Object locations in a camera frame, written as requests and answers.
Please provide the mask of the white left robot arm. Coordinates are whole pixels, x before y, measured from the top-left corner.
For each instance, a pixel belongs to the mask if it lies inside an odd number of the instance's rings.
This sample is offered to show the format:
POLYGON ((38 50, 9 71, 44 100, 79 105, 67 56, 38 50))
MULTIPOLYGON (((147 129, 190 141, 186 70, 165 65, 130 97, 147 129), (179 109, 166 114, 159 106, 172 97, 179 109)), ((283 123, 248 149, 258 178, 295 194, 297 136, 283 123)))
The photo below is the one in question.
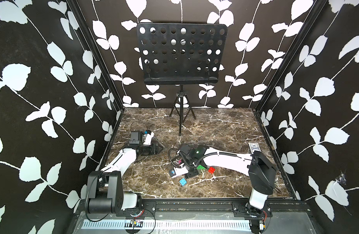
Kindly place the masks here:
POLYGON ((154 132, 132 131, 130 140, 104 168, 93 171, 87 179, 85 212, 87 214, 118 214, 121 210, 139 209, 140 196, 123 191, 122 177, 139 156, 153 156, 164 146, 155 139, 154 132))

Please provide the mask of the black front rail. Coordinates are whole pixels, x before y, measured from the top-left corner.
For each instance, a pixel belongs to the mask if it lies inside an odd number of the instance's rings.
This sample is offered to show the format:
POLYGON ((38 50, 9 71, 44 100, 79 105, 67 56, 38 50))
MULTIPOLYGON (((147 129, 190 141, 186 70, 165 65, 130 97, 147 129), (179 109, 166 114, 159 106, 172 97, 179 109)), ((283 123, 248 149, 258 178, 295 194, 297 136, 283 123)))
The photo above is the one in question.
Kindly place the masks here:
POLYGON ((195 199, 141 199, 135 208, 122 209, 117 214, 85 214, 82 202, 76 212, 79 217, 91 220, 124 217, 127 219, 158 216, 159 213, 184 212, 232 213, 235 217, 262 219, 273 217, 278 213, 305 213, 312 217, 312 212, 305 201, 293 198, 268 198, 263 210, 249 204, 248 198, 195 198, 195 199))

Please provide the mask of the playing card box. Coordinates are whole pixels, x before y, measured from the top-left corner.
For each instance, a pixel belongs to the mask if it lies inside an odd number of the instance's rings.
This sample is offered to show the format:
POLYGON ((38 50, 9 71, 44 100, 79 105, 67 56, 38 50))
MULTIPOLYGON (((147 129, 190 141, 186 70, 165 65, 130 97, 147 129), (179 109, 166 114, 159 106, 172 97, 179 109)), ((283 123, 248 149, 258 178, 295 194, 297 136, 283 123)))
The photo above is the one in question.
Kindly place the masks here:
POLYGON ((251 152, 252 154, 253 154, 254 151, 259 151, 259 152, 261 152, 261 149, 260 149, 258 143, 251 143, 251 142, 249 142, 249 143, 248 143, 248 146, 249 146, 250 152, 251 152))

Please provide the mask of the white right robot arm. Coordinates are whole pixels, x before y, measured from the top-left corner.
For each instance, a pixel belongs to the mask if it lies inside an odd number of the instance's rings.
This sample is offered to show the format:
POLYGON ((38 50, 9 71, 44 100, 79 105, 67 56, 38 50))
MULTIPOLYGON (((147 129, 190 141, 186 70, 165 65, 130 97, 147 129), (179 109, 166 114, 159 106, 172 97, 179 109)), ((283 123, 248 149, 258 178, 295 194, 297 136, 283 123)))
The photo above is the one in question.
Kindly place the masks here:
POLYGON ((258 149, 250 154, 221 151, 210 146, 197 148, 187 144, 179 149, 170 149, 168 158, 173 165, 169 171, 172 178, 184 175, 186 178, 198 175, 198 166, 207 170, 222 167, 249 176, 252 186, 248 205, 262 210, 269 195, 273 194, 278 168, 258 149))

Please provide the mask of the black music stand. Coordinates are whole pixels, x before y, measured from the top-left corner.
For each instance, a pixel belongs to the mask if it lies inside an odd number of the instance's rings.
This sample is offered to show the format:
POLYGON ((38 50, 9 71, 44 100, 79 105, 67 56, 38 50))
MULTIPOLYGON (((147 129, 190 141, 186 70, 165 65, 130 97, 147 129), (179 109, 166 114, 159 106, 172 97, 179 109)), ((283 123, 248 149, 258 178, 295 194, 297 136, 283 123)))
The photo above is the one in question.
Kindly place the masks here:
POLYGON ((184 85, 215 84, 226 43, 225 24, 153 23, 137 25, 143 82, 146 85, 179 85, 172 110, 183 125, 193 107, 184 111, 184 85))

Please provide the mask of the blue lego brick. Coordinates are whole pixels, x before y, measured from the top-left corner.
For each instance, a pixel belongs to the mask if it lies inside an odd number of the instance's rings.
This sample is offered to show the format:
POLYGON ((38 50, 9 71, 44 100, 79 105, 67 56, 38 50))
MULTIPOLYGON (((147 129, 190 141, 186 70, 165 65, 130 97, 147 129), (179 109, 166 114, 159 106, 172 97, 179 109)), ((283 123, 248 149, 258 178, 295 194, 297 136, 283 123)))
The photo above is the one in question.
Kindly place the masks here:
POLYGON ((187 181, 186 181, 185 178, 182 178, 182 179, 179 180, 179 183, 180 183, 181 186, 185 186, 187 184, 187 181))

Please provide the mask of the green lego brick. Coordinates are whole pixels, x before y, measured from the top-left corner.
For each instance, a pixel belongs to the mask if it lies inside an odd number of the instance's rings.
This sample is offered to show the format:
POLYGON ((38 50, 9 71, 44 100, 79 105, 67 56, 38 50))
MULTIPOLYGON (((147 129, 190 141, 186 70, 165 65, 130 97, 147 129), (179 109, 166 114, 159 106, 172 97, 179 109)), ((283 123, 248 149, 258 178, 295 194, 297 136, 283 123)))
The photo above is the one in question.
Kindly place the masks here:
POLYGON ((199 166, 197 167, 197 169, 198 169, 198 170, 206 170, 206 168, 203 167, 203 166, 201 166, 201 165, 199 165, 199 166))

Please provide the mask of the white perforated strip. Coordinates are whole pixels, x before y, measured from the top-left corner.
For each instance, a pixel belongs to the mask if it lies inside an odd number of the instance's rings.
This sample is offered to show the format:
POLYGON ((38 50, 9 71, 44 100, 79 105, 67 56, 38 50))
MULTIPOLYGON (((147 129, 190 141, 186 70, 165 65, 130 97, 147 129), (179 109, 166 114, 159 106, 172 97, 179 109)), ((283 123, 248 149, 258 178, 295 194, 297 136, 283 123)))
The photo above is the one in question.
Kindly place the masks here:
POLYGON ((112 219, 100 222, 85 220, 81 226, 82 230, 230 230, 251 231, 247 220, 138 220, 133 226, 131 220, 112 219))

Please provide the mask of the red lego brick right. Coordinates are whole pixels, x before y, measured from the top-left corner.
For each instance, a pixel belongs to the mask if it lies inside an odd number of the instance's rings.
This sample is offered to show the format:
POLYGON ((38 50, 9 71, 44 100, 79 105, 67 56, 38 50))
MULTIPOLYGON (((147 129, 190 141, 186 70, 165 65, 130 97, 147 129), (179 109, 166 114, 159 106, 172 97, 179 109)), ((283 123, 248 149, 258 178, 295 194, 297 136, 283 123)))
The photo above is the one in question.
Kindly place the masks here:
POLYGON ((209 168, 208 168, 208 172, 211 173, 211 174, 214 174, 215 168, 209 167, 209 168))

